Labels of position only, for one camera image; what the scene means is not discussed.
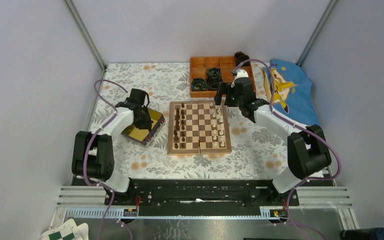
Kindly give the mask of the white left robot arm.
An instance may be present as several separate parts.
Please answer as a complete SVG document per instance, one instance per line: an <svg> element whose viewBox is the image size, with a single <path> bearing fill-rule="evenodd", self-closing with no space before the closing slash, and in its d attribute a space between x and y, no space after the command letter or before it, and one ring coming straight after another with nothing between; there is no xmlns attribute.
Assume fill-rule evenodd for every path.
<svg viewBox="0 0 384 240"><path fill-rule="evenodd" d="M113 115L95 132L79 131L74 139L71 172L89 186L96 181L116 192L116 199L124 206L134 202L135 192L129 188L129 177L115 171L113 143L130 126L151 132L149 101L146 91L132 89L129 97L115 106Z"/></svg>

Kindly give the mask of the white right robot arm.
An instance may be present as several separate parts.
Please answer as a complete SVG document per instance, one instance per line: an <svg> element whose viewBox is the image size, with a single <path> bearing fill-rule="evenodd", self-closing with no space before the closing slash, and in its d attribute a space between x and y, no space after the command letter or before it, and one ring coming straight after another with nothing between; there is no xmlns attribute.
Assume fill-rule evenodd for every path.
<svg viewBox="0 0 384 240"><path fill-rule="evenodd" d="M244 69L233 70L232 75L231 83L219 84L215 104L237 107L243 117L267 128L286 144L287 167L272 179L271 189L266 193L267 201L279 206L287 199L286 192L332 163L323 130L316 124L306 126L271 109L268 101L256 97L253 82Z"/></svg>

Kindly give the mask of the gold tin box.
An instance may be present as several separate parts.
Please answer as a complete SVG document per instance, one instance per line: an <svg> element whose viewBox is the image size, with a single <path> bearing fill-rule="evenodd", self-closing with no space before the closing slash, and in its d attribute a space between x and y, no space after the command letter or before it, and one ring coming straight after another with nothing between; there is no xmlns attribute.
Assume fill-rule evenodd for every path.
<svg viewBox="0 0 384 240"><path fill-rule="evenodd" d="M152 121L151 130L139 129L134 123L129 125L121 132L121 135L143 146L148 146L157 136L166 122L164 115L154 109L148 109L150 120Z"/></svg>

